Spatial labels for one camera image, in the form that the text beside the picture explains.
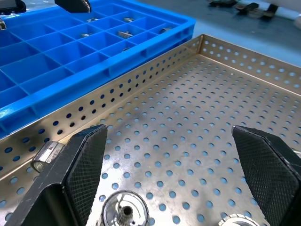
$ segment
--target blue divider tray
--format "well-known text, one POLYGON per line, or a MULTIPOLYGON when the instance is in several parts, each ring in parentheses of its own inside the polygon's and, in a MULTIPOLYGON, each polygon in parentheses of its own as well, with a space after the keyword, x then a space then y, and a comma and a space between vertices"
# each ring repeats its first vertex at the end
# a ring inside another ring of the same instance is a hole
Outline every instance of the blue divider tray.
POLYGON ((0 138, 192 38, 189 17, 133 0, 109 2, 90 1, 92 13, 53 7, 4 18, 0 138))

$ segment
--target perforated metal sheet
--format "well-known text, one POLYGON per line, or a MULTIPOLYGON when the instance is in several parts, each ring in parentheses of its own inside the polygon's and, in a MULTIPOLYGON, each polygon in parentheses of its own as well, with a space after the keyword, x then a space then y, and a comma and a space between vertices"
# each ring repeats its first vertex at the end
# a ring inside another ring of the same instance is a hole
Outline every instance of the perforated metal sheet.
MULTIPOLYGON (((207 36, 202 48, 206 40, 235 49, 233 56, 248 51, 207 36)), ((300 96, 295 87, 284 90, 196 55, 198 45, 194 39, 171 50, 2 140, 1 146, 30 159, 35 151, 29 148, 38 148, 45 138, 65 143, 78 130, 106 123, 102 178, 88 225, 95 225, 104 200, 118 190, 132 190, 146 201, 151 225, 210 226, 232 213, 268 225, 245 183, 230 131, 233 125, 255 127, 300 150, 300 96), (22 142, 25 137, 29 144, 22 142)), ((276 68, 282 64, 260 57, 276 68)), ((301 74, 300 68, 285 66, 301 74)), ((12 171, 13 164, 8 167, 6 178, 21 173, 12 171)), ((0 199, 7 197, 6 212, 0 209, 5 216, 16 206, 10 202, 16 196, 3 179, 0 183, 6 189, 0 192, 0 199)), ((26 184, 31 183, 27 177, 26 184)))

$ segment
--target blue plastic crate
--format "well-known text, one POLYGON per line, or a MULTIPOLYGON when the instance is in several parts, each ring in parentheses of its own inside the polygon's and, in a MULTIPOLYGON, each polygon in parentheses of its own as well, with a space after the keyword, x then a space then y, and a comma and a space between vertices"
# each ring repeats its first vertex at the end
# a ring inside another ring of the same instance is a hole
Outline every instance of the blue plastic crate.
POLYGON ((0 138, 192 38, 189 17, 133 0, 90 3, 92 13, 53 7, 4 18, 0 138))

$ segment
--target perforated metal tray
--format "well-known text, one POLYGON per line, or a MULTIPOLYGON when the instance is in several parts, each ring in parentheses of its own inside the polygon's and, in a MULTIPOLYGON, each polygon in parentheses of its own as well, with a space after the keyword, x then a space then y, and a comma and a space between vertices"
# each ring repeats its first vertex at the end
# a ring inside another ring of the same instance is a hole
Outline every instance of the perforated metal tray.
POLYGON ((300 76, 298 67, 206 35, 184 43, 2 139, 0 224, 37 176, 29 162, 44 141, 66 143, 105 123, 87 225, 118 190, 145 200, 150 225, 214 226, 233 213, 269 225, 245 183, 231 127, 273 133, 299 152, 300 76))

